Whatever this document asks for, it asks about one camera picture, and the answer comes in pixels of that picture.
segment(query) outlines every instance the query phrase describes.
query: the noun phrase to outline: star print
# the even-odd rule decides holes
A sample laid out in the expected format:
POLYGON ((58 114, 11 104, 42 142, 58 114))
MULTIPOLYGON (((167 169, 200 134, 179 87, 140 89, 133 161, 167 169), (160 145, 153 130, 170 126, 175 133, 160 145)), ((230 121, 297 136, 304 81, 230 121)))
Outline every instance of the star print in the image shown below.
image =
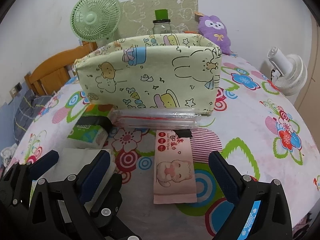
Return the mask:
POLYGON ((187 46, 187 44, 189 43, 188 38, 183 40, 183 44, 187 46))
POLYGON ((196 104, 193 102, 193 98, 191 98, 190 100, 186 100, 185 106, 193 107, 195 105, 196 104))

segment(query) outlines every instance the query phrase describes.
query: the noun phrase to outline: fan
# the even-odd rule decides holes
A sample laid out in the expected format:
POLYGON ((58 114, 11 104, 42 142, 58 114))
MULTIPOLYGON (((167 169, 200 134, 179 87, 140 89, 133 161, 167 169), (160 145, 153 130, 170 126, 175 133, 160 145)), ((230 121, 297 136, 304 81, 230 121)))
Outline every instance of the fan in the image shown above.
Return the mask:
POLYGON ((70 24, 82 41, 99 41, 118 27, 121 9, 118 0, 80 0, 74 6, 70 24))
POLYGON ((291 96, 303 88, 308 74, 299 55, 285 56, 280 49, 273 47, 268 53, 268 59, 274 66, 271 81, 280 92, 285 96, 291 96))

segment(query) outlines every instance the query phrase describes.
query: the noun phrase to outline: yellow bow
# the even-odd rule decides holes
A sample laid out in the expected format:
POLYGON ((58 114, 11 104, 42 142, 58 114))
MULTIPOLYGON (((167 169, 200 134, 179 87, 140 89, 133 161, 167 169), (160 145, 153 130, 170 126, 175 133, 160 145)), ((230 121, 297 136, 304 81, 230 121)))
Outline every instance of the yellow bow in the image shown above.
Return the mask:
POLYGON ((215 34, 214 35, 215 37, 218 37, 217 41, 223 41, 222 38, 223 38, 223 35, 219 35, 219 34, 215 34))

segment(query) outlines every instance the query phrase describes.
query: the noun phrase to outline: pink bow print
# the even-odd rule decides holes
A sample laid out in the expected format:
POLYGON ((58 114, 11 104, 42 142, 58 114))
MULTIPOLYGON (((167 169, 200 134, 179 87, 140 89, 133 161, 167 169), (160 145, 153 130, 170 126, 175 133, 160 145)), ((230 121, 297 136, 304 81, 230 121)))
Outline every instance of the pink bow print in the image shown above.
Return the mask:
POLYGON ((123 62, 129 62, 130 60, 134 60, 134 56, 129 54, 131 52, 133 52, 133 48, 123 50, 123 57, 122 57, 123 62))

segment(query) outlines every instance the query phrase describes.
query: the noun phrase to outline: stuffed animal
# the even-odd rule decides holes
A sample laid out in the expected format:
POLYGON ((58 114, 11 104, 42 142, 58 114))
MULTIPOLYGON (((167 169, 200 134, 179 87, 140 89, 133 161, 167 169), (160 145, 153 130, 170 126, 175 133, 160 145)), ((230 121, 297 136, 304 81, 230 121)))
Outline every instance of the stuffed animal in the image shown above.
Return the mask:
POLYGON ((207 16, 196 12, 199 16, 199 33, 221 48, 223 54, 231 54, 231 41, 226 26, 217 16, 207 16))

